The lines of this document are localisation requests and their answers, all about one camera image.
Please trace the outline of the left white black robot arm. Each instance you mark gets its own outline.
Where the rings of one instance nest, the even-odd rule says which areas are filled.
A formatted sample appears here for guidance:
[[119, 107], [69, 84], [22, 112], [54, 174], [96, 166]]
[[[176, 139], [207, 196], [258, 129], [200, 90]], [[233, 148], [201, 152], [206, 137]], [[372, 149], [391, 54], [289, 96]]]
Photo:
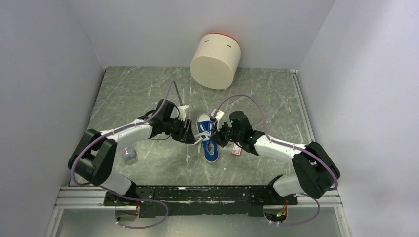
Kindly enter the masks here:
[[192, 122], [188, 114], [190, 105], [176, 106], [171, 101], [160, 100], [156, 109], [138, 117], [133, 122], [116, 129], [87, 130], [81, 137], [68, 168], [95, 186], [105, 187], [117, 193], [117, 199], [124, 205], [136, 201], [137, 185], [113, 170], [115, 155], [136, 142], [165, 134], [184, 144], [195, 143]]

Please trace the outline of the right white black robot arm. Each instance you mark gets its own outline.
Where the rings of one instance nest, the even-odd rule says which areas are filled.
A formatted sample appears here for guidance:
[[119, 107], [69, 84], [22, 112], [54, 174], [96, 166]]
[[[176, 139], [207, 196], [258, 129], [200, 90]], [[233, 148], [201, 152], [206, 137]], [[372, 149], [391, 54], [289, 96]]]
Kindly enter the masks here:
[[340, 178], [339, 169], [317, 142], [294, 144], [267, 137], [253, 129], [242, 111], [226, 115], [213, 110], [211, 115], [215, 117], [211, 140], [216, 144], [225, 147], [232, 142], [242, 151], [275, 158], [294, 168], [294, 174], [279, 175], [269, 183], [271, 188], [266, 196], [271, 204], [279, 204], [286, 196], [299, 193], [319, 199]]

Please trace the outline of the blue canvas sneaker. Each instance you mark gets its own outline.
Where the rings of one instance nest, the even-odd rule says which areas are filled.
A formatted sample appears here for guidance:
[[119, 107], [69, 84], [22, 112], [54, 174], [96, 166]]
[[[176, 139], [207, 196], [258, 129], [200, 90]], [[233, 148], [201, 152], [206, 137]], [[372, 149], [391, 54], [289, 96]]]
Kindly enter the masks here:
[[214, 163], [219, 158], [218, 146], [211, 140], [214, 135], [215, 124], [208, 114], [200, 114], [197, 117], [197, 131], [200, 148], [204, 150], [204, 158], [209, 163]]

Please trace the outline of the white shoelace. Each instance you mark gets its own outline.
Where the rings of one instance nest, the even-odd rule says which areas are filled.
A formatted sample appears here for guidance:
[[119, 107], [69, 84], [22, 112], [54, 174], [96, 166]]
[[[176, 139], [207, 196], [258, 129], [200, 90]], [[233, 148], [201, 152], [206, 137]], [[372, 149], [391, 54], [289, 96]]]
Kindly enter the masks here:
[[197, 122], [198, 134], [195, 135], [197, 140], [193, 143], [193, 145], [201, 144], [201, 148], [198, 148], [198, 153], [200, 153], [201, 149], [208, 153], [207, 147], [214, 133], [213, 127], [214, 123], [212, 121]]

